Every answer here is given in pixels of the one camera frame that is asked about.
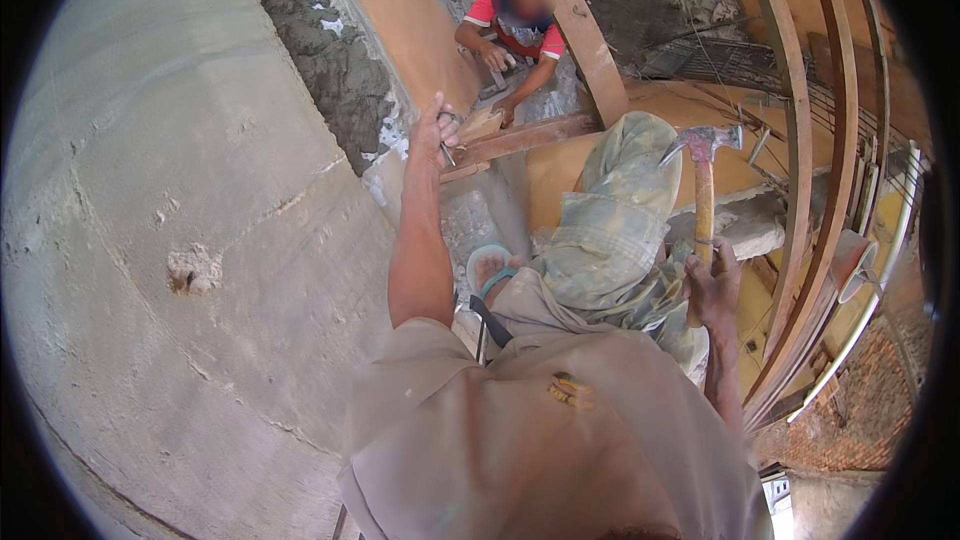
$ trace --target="hammer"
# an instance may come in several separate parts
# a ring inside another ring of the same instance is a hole
[[[677,138],[663,153],[659,166],[663,167],[669,163],[684,147],[690,149],[696,189],[697,227],[693,238],[693,252],[700,257],[709,270],[714,264],[714,153],[718,147],[743,149],[743,127],[738,125],[723,129],[712,125],[700,125],[683,130],[677,134]],[[691,328],[699,328],[703,325],[692,310],[686,322]]]

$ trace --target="foot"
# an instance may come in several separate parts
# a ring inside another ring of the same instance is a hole
[[[510,260],[507,261],[507,267],[514,269],[522,268],[523,257],[520,255],[513,255],[510,257]],[[493,257],[480,258],[477,260],[477,290],[479,291],[482,289],[487,283],[487,280],[497,275],[500,270],[503,270],[503,257],[497,255]],[[510,282],[510,278],[504,278],[495,283],[493,287],[489,289],[489,292],[486,293],[486,296],[483,299],[487,309],[490,309],[494,306],[494,301],[497,300],[498,294],[503,292],[503,289],[507,287],[508,282]]]

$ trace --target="beige shirt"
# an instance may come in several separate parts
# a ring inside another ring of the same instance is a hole
[[[545,299],[530,272],[495,313]],[[484,368],[447,327],[407,321],[356,382],[343,454],[369,540],[773,537],[757,472],[640,331],[543,328]]]

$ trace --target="white pipe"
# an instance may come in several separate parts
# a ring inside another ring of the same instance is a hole
[[[906,179],[904,180],[903,204],[900,206],[900,215],[896,222],[894,239],[890,243],[890,252],[887,253],[887,259],[883,263],[883,269],[880,271],[879,284],[881,289],[885,289],[887,287],[887,282],[890,281],[890,276],[893,274],[894,266],[897,264],[897,257],[900,256],[901,248],[904,245],[906,226],[907,223],[910,222],[910,210],[913,207],[914,195],[917,192],[917,178],[920,174],[918,171],[919,163],[920,150],[917,148],[917,144],[911,139],[910,158],[907,159]],[[860,315],[860,319],[856,322],[853,332],[846,339],[843,348],[840,349],[840,353],[836,355],[833,363],[831,363],[830,366],[823,371],[820,378],[817,378],[817,383],[813,386],[813,389],[806,394],[806,398],[803,399],[803,406],[790,413],[790,416],[786,418],[787,423],[793,423],[793,420],[796,419],[797,416],[800,415],[800,413],[802,413],[803,410],[806,409],[808,405],[817,398],[817,394],[820,393],[820,390],[824,389],[824,386],[827,385],[827,382],[834,377],[837,369],[843,365],[843,362],[846,360],[850,352],[854,350],[854,345],[857,344],[858,340],[860,340],[860,335],[863,334],[863,330],[867,327],[867,324],[870,323],[870,318],[874,316],[874,311],[877,309],[877,305],[881,302],[881,297],[879,294],[877,294],[876,287],[872,284],[870,287],[873,289],[872,294],[870,294],[870,300],[867,301],[867,306],[863,309],[863,314]]]

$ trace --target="person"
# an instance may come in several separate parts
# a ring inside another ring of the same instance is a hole
[[[744,458],[730,243],[716,241],[712,269],[695,256],[682,267],[709,338],[702,393],[648,333],[589,322],[558,303],[536,262],[505,255],[476,262],[484,303],[511,334],[484,366],[450,330],[440,143],[458,137],[446,111],[438,92],[411,129],[388,275],[394,329],[347,407],[338,485],[365,537],[772,538]],[[627,133],[595,150],[673,131],[643,113],[621,124]]]
[[[564,54],[564,38],[545,0],[475,0],[453,38],[480,54],[492,72],[506,72],[513,57],[506,47],[483,38],[489,28],[510,51],[536,61],[523,82],[493,104],[492,112],[503,112],[501,127],[506,128],[513,124],[517,107],[553,77]]]

